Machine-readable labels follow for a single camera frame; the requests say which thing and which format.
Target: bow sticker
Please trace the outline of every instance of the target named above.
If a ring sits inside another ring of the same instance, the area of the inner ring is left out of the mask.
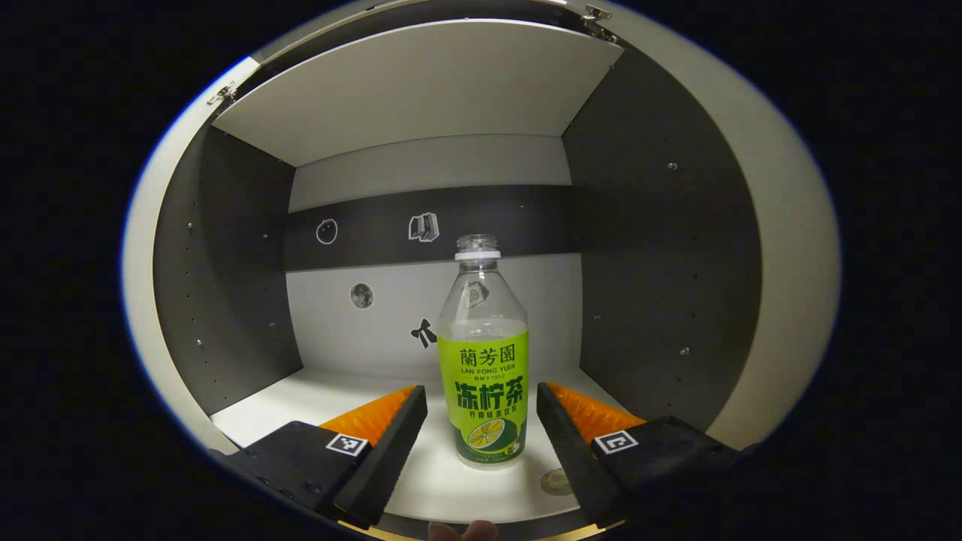
[[[411,336],[420,338],[425,349],[427,349],[429,342],[431,344],[438,342],[438,337],[433,332],[427,330],[429,326],[431,326],[431,323],[428,320],[421,318],[421,327],[411,331]]]

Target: black stripe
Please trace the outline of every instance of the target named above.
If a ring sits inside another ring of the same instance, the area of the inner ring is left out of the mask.
[[[474,186],[354,199],[288,215],[287,271],[450,261],[459,236],[497,236],[505,257],[577,251],[571,186]],[[434,213],[440,236],[409,240],[411,218]],[[329,245],[316,236],[326,219],[337,224]]]

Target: white sticker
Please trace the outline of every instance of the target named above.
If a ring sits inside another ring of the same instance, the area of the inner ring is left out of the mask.
[[[434,213],[424,213],[420,216],[412,216],[408,222],[408,240],[415,239],[422,243],[430,243],[441,236],[441,229],[438,226],[438,216]]]
[[[329,245],[338,238],[338,223],[333,219],[322,220],[315,231],[317,241],[323,245]]]
[[[361,310],[367,310],[374,304],[374,291],[364,282],[351,287],[351,303]]]
[[[604,436],[598,436],[595,438],[595,441],[605,454],[624,451],[638,445],[638,442],[635,441],[635,438],[632,438],[631,435],[624,430],[613,432],[611,434],[605,434]]]
[[[349,454],[350,456],[357,456],[358,454],[361,454],[361,450],[365,445],[367,445],[366,439],[338,434],[337,436],[334,436],[334,439],[331,440],[331,443],[327,444],[326,448],[331,451]]]

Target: door hinge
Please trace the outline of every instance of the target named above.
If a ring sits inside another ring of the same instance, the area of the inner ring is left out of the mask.
[[[607,20],[611,18],[611,12],[606,12],[602,8],[596,8],[591,4],[585,6],[585,11],[588,12],[586,15],[581,15],[581,20],[585,23],[585,28],[588,29],[588,33],[598,39],[604,39],[606,41],[611,41],[612,43],[618,43],[618,36],[615,36],[610,31],[601,28],[597,21]]]
[[[237,95],[237,93],[237,89],[234,89],[234,81],[231,81],[226,87],[218,90],[216,94],[211,96],[211,99],[207,100],[207,105],[214,105],[220,100],[230,103],[234,101],[234,97]]]

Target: white shelf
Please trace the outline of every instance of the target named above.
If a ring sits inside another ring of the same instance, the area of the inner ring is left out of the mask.
[[[427,419],[385,511],[453,523],[475,519],[516,522],[578,507],[574,496],[549,496],[541,489],[544,473],[561,467],[535,411],[535,384],[546,379],[620,407],[580,370],[531,374],[524,454],[514,466],[493,472],[474,470],[458,460],[439,380],[388,379],[305,368],[215,413],[211,420],[246,447],[291,421],[320,425],[400,388],[423,384]]]
[[[291,67],[244,95],[214,126],[295,167],[426,138],[561,137],[623,51],[527,21],[406,26]]]

